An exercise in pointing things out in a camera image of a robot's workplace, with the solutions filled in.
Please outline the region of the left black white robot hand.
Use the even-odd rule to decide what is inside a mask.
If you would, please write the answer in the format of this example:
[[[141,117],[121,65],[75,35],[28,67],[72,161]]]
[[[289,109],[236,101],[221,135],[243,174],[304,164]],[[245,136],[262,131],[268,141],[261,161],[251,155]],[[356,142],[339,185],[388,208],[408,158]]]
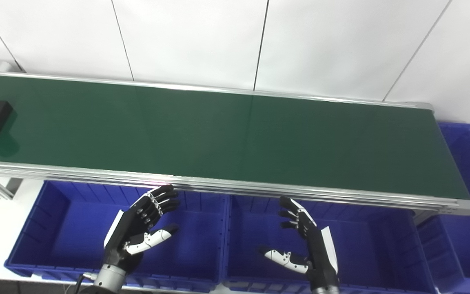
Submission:
[[[119,210],[103,242],[103,268],[112,266],[131,274],[144,251],[171,238],[176,223],[153,230],[164,214],[175,211],[180,201],[173,185],[164,185],[142,194],[127,210]]]

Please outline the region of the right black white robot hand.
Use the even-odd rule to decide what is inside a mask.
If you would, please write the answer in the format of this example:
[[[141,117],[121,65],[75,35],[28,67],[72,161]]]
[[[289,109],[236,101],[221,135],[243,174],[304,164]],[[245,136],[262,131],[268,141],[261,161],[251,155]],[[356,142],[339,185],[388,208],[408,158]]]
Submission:
[[[264,257],[280,266],[305,275],[312,294],[339,294],[338,261],[329,226],[320,229],[311,214],[294,199],[281,196],[283,208],[278,214],[288,221],[280,224],[283,229],[295,229],[306,241],[308,255],[302,257],[293,252],[260,246]]]

